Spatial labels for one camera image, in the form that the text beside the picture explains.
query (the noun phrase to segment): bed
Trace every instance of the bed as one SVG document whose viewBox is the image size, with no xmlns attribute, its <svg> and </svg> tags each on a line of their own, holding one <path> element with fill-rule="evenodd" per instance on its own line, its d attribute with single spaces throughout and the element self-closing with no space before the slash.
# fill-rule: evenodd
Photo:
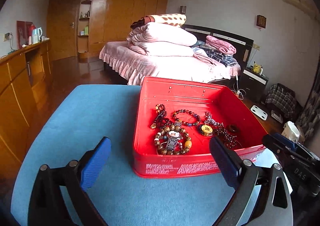
<svg viewBox="0 0 320 226">
<path fill-rule="evenodd" d="M 226 37 L 225 40 L 232 43 L 237 49 L 234 57 L 239 64 L 225 67 L 222 63 L 217 62 L 216 65 L 210 66 L 194 57 L 142 55 L 130 50 L 126 41 L 110 41 L 106 43 L 100 52 L 100 59 L 118 72 L 121 77 L 125 78 L 128 81 L 128 85 L 142 85 L 145 76 L 204 83 L 220 81 L 220 84 L 223 84 L 223 81 L 230 81 L 236 74 L 240 75 L 241 69 L 246 67 L 253 40 L 250 40 L 252 41 L 250 46 L 250 43 L 243 41 L 247 38 L 232 33 L 194 25 L 183 25 L 183 28 L 202 41 L 205 41 L 205 36 L 209 34 L 218 33 L 220 35 L 219 39 L 222 40 L 224 39 L 223 37 Z M 229 36 L 223 36 L 219 32 L 229 34 Z"/>
</svg>

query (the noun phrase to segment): folded pink quilt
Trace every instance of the folded pink quilt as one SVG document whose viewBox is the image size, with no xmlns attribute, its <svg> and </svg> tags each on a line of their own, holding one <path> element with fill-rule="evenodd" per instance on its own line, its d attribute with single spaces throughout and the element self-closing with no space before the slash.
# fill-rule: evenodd
<svg viewBox="0 0 320 226">
<path fill-rule="evenodd" d="M 192 48 L 167 41 L 134 41 L 129 48 L 139 54 L 148 56 L 193 56 Z"/>
<path fill-rule="evenodd" d="M 191 46 L 197 42 L 197 38 L 182 28 L 150 22 L 133 29 L 127 37 L 129 48 L 134 46 L 135 42 L 140 41 L 167 41 L 178 45 Z"/>
<path fill-rule="evenodd" d="M 211 35 L 206 37 L 206 43 L 224 54 L 233 55 L 236 53 L 236 48 L 232 44 L 219 40 Z"/>
</svg>

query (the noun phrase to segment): cable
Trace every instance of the cable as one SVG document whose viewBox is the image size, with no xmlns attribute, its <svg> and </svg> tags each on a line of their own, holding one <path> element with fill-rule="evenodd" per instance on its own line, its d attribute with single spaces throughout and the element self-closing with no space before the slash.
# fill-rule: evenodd
<svg viewBox="0 0 320 226">
<path fill-rule="evenodd" d="M 258 49 L 256 49 L 256 50 L 254 51 L 254 54 L 253 54 L 253 56 L 252 56 L 252 58 L 251 58 L 251 60 L 249 61 L 249 63 L 248 63 L 248 65 L 247 65 L 247 66 L 249 66 L 249 65 L 250 65 L 250 63 L 251 63 L 251 61 L 252 61 L 253 57 L 256 55 L 257 50 L 258 50 Z"/>
<path fill-rule="evenodd" d="M 12 51 L 16 51 L 16 49 L 12 48 L 12 46 L 13 46 L 13 34 L 9 33 L 9 36 L 10 36 L 10 48 L 12 49 Z"/>
<path fill-rule="evenodd" d="M 236 82 L 233 84 L 233 90 L 231 90 L 239 99 L 243 100 L 244 96 L 246 95 L 245 90 L 239 89 L 238 86 L 238 75 L 236 76 Z"/>
</svg>

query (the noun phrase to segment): wooden dresser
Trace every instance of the wooden dresser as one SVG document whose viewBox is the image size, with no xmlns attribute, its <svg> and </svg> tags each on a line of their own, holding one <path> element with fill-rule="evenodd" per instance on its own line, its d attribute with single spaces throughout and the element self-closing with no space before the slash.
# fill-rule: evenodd
<svg viewBox="0 0 320 226">
<path fill-rule="evenodd" d="M 52 82 L 50 49 L 48 40 L 0 60 L 0 195 L 13 185 L 32 143 L 29 127 Z"/>
</svg>

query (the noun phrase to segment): red container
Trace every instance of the red container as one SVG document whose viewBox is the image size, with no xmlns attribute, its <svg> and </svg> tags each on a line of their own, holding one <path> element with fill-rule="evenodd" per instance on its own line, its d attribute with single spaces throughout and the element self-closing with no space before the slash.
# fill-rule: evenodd
<svg viewBox="0 0 320 226">
<path fill-rule="evenodd" d="M 145 77 L 140 93 L 137 123 L 133 141 L 134 171 L 144 178 L 176 178 L 220 172 L 210 154 L 211 137 L 202 136 L 197 127 L 185 127 L 192 138 L 192 147 L 186 155 L 158 155 L 154 137 L 159 129 L 151 129 L 156 118 L 156 104 L 164 104 L 167 117 L 179 109 L 188 109 L 205 119 L 205 111 L 226 125 L 239 128 L 237 140 L 243 148 L 237 149 L 242 159 L 255 161 L 263 152 L 262 137 L 267 134 L 253 113 L 233 92 L 221 85 Z M 194 118 L 180 113 L 183 121 Z"/>
</svg>

